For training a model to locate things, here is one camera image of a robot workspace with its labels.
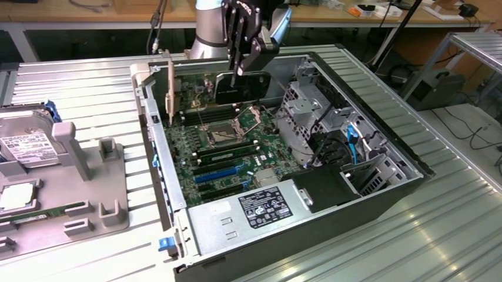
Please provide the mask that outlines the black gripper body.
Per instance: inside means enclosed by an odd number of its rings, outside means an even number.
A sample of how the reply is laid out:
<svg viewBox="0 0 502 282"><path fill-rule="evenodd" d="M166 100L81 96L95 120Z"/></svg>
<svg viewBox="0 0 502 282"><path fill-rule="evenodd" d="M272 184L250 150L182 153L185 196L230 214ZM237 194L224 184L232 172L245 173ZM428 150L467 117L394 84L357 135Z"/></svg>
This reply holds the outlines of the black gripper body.
<svg viewBox="0 0 502 282"><path fill-rule="evenodd" d="M276 1L224 1L224 34L226 40L241 35L245 40L258 36L262 26L272 27Z"/></svg>

